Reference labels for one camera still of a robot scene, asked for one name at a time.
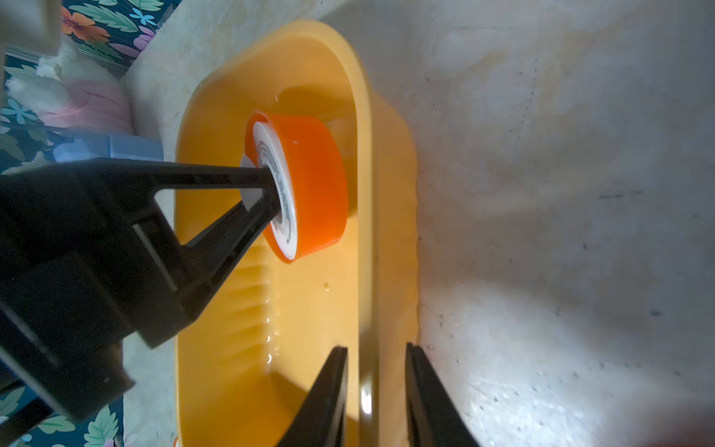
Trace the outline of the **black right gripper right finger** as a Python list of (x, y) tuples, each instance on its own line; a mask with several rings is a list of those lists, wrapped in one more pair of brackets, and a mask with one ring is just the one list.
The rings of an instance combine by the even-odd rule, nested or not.
[(407, 344), (405, 385), (411, 446), (471, 446), (479, 443), (468, 431), (424, 350)]

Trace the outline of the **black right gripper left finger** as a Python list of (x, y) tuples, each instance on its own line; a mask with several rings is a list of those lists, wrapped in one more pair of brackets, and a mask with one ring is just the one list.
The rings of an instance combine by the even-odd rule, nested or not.
[(277, 446), (344, 446), (347, 383), (348, 349), (336, 346)]

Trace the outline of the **yellow plastic storage box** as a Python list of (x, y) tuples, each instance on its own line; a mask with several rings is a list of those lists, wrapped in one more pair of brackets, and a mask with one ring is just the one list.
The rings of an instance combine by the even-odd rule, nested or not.
[(260, 238), (176, 340), (184, 446), (274, 446), (335, 346), (348, 350), (350, 446), (408, 444), (404, 358), (418, 335), (416, 150), (359, 56), (315, 20), (287, 24), (207, 76), (184, 113), (180, 163), (236, 166), (255, 111), (310, 115), (339, 145), (346, 232), (291, 264)]

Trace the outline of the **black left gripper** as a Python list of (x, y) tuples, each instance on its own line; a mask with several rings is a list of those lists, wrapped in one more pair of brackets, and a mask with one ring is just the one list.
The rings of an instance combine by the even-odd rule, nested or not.
[(2, 378), (35, 391), (33, 417), (83, 420), (130, 390), (122, 341), (160, 346), (189, 326), (280, 211), (273, 193), (240, 202), (183, 246), (156, 203), (171, 189), (276, 182), (268, 168), (110, 158), (2, 177)]

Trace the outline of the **orange sealing tape roll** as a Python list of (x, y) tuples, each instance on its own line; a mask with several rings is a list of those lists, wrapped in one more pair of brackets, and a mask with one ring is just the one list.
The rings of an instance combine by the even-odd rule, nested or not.
[(340, 241), (349, 214), (346, 170), (323, 122), (306, 115), (253, 113), (241, 165), (272, 174), (279, 213), (264, 236), (282, 262), (293, 263)]

